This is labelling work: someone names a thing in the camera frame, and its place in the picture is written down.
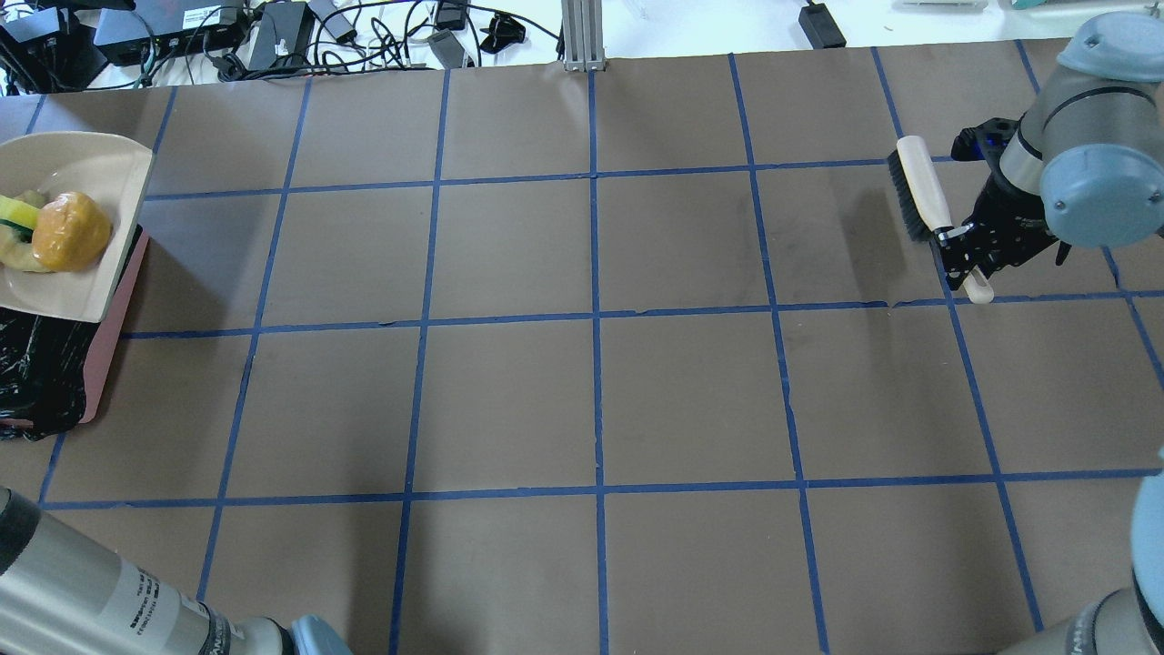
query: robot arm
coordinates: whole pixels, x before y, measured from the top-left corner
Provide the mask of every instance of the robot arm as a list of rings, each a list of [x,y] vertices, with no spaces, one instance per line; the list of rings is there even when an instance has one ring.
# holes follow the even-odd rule
[[[951,289],[967,278],[985,284],[981,277],[1057,241],[1063,263],[1071,245],[1164,235],[1164,127],[1154,100],[1164,80],[1164,23],[1096,16],[1058,63],[1021,120],[992,119],[956,138],[954,159],[991,166],[970,218],[911,226],[916,240],[932,242]]]

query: bread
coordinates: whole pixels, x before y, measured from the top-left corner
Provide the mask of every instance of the bread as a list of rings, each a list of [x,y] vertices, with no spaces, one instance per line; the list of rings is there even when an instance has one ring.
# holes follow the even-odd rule
[[[33,256],[49,270],[80,270],[109,243],[113,223],[85,193],[68,191],[44,205],[33,232]]]

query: yellow object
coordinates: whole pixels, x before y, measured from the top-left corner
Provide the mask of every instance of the yellow object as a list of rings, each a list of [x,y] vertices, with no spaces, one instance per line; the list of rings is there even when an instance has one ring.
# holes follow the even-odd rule
[[[50,270],[80,270],[109,243],[113,223],[85,193],[68,191],[44,205],[33,232],[33,256]]]
[[[38,209],[28,202],[0,195],[0,220],[15,222],[28,229],[36,229],[37,213]]]

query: white tray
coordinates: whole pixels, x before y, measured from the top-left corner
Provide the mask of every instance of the white tray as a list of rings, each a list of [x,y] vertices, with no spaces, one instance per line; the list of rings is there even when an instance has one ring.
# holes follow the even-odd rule
[[[88,194],[113,221],[100,261],[76,272],[24,272],[0,268],[0,306],[57,318],[100,322],[146,194],[154,152],[114,134],[45,131],[0,144],[0,193],[27,188],[51,199],[64,191]]]

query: black bristles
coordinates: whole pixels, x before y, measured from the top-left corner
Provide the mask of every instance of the black bristles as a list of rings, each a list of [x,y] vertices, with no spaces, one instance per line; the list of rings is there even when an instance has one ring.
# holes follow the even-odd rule
[[[914,193],[909,190],[909,180],[906,179],[906,169],[901,165],[901,155],[897,154],[897,150],[889,152],[886,163],[889,164],[889,178],[893,179],[893,186],[897,190],[897,202],[901,205],[901,219],[906,222],[906,232],[914,241],[928,241],[931,232],[925,221],[922,220],[922,212],[917,211],[917,205],[914,202]]]

